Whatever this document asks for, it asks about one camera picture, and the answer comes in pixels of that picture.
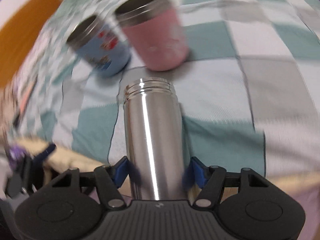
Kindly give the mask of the purple box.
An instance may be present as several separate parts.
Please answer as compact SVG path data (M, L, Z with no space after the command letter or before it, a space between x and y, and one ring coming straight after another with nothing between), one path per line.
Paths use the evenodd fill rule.
M28 151L20 145L7 145L4 146L5 154L7 156L9 166L14 170L18 164L29 155Z

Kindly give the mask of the checkered teal bed blanket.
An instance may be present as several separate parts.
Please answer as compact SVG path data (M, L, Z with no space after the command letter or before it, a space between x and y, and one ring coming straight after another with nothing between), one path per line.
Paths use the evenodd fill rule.
M66 45L86 17L126 0L64 0L18 75L35 81L10 139L37 137L103 163L126 153L124 88L152 76L138 54L100 79ZM187 152L207 165L268 177L319 170L319 0L171 0L190 48L160 77L182 108Z

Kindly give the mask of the pink cup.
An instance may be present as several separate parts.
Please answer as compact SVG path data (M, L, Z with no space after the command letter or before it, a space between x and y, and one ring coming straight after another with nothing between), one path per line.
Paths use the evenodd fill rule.
M187 38L170 0L127 0L114 15L149 70L171 70L186 60Z

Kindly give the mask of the wooden headboard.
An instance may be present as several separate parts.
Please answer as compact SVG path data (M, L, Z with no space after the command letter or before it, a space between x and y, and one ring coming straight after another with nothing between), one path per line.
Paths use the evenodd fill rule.
M29 0L1 27L1 88L12 80L62 1Z

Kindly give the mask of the tall stainless steel flask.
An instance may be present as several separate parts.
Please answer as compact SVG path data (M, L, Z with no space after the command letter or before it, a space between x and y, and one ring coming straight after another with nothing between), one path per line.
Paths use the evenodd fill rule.
M183 175L183 124L174 86L145 77L125 88L124 125L132 197L137 200L188 198Z

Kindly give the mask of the blue cartoon cup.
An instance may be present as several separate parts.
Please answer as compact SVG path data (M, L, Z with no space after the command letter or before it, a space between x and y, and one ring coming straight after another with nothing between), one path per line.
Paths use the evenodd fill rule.
M66 44L103 77L118 74L131 59L129 47L98 15L80 22Z

